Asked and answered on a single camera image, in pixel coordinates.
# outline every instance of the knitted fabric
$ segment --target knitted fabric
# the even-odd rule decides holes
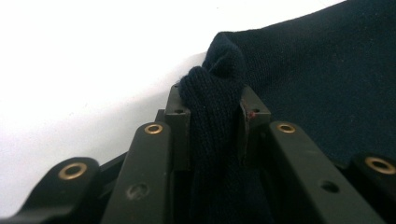
[[[191,110],[191,223],[272,222],[260,179],[236,157],[244,84],[274,119],[332,160],[396,159],[396,2],[346,1],[260,30],[219,33],[179,93]]]

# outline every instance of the white background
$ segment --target white background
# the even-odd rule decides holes
[[[1,1],[0,217],[58,162],[127,151],[216,33],[338,2]]]

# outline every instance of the dark blue fabric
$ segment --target dark blue fabric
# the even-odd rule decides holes
[[[269,223],[258,175],[236,158],[248,84],[274,119],[297,123],[326,155],[396,159],[396,2],[347,1],[260,30],[219,33],[180,81],[191,110],[192,223]]]

